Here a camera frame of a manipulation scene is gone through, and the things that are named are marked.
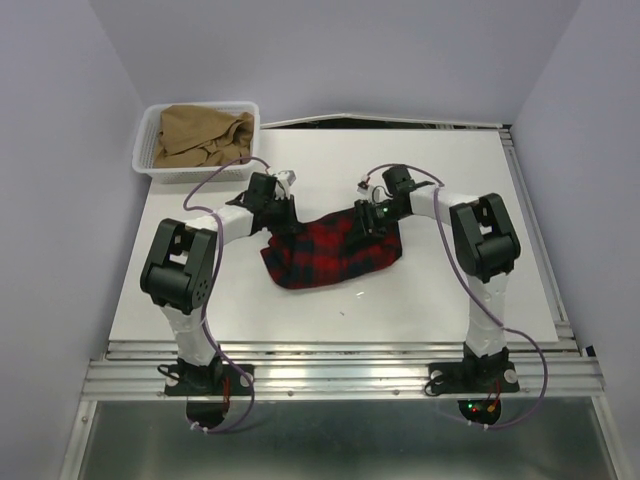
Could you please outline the red plaid pleated skirt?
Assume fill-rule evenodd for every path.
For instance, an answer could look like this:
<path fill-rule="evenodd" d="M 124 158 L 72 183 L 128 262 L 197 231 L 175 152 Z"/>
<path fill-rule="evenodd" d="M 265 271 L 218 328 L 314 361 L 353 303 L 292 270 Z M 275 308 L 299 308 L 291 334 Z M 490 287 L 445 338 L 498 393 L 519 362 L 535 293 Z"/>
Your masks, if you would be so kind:
<path fill-rule="evenodd" d="M 349 246 L 355 220 L 350 208 L 304 223 L 296 234 L 273 234 L 260 251 L 271 279 L 289 290 L 324 287 L 383 270 L 401 258 L 397 223 L 380 237 Z"/>

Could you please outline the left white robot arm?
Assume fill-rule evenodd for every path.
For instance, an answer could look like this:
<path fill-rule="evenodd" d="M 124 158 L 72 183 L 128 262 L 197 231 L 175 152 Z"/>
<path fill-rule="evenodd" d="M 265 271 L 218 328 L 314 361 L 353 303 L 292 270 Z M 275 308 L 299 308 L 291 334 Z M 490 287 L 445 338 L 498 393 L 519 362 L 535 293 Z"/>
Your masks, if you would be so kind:
<path fill-rule="evenodd" d="M 262 230 L 295 233 L 299 230 L 291 187 L 291 170 L 276 174 L 256 172 L 244 192 L 223 207 L 186 206 L 201 217 L 186 223 L 160 222 L 147 255 L 140 288 L 168 320 L 178 346 L 178 358 L 191 365 L 188 382 L 199 393 L 215 392 L 223 371 L 212 360 L 219 346 L 207 332 L 207 303 L 220 271 L 224 247 Z"/>

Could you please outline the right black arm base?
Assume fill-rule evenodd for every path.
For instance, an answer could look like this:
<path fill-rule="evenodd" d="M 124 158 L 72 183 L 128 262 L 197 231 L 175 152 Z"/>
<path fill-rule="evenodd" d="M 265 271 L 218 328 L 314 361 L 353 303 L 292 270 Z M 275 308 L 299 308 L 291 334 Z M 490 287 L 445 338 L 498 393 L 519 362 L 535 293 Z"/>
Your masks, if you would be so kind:
<path fill-rule="evenodd" d="M 432 362 L 427 369 L 429 377 L 424 393 L 431 397 L 520 391 L 515 365 L 506 347 L 496 354 L 478 357 L 464 345 L 461 360 Z"/>

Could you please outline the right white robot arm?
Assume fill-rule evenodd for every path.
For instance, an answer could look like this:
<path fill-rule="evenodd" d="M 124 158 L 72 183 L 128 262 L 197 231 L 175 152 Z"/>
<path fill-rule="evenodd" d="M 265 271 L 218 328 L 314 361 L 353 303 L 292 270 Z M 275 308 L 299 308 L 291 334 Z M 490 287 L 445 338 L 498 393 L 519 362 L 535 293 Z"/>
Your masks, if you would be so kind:
<path fill-rule="evenodd" d="M 454 275 L 469 297 L 465 351 L 475 357 L 460 366 L 463 384 L 482 390 L 496 378 L 492 357 L 506 348 L 504 314 L 509 274 L 521 244 L 502 197 L 451 193 L 435 175 L 406 164 L 384 164 L 384 183 L 372 186 L 371 172 L 358 182 L 346 246 L 356 249 L 383 238 L 409 216 L 436 222 Z"/>

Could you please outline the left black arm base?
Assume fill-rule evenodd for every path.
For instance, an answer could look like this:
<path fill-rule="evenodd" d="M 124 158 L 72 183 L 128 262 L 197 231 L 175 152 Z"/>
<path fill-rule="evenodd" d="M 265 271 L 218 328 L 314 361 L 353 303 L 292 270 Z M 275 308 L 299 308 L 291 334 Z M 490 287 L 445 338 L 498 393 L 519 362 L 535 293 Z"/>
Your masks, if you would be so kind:
<path fill-rule="evenodd" d="M 178 359 L 173 364 L 160 364 L 157 371 L 164 377 L 164 394 L 169 397 L 250 396 L 248 381 L 219 357 L 208 366 Z"/>

